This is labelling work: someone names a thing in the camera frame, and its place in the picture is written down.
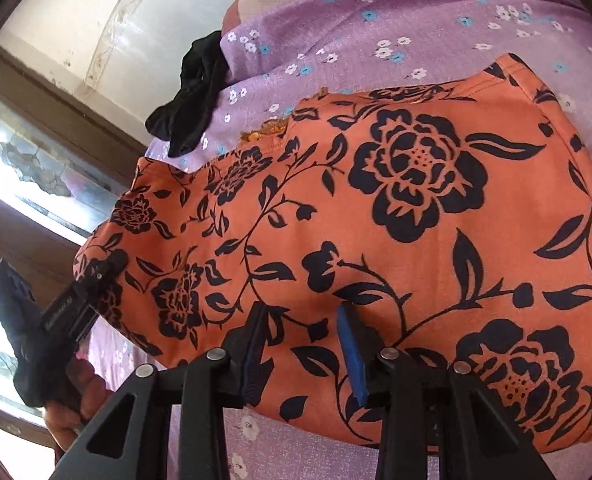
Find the person's left hand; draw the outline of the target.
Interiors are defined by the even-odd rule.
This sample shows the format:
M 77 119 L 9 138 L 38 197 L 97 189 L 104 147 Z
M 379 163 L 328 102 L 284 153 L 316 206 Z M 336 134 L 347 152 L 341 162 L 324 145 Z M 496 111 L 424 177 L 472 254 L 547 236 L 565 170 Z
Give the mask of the person's left hand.
M 79 387 L 80 408 L 72 410 L 58 401 L 49 401 L 43 417 L 46 428 L 63 451 L 68 450 L 82 425 L 93 418 L 114 393 L 86 359 L 73 359 L 68 374 Z

